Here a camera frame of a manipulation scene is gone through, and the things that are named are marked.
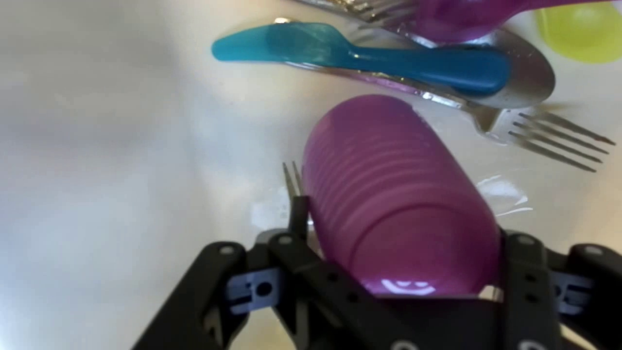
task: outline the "metal fork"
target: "metal fork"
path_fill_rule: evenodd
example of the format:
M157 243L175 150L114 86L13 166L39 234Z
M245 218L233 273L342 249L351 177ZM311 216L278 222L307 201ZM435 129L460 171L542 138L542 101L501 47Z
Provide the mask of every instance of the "metal fork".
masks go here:
M596 173L594 166L602 164L608 154L606 146L616 146L592 131L587 131L544 107L528 109L493 109L458 96L421 86L404 78L386 74L367 74L367 82L392 82L388 88L419 96L445 107L460 109L472 117L476 131L495 142L513 144L544 158Z
M365 22L363 28L383 28L408 35L408 20L416 14L412 0L299 0L303 4Z

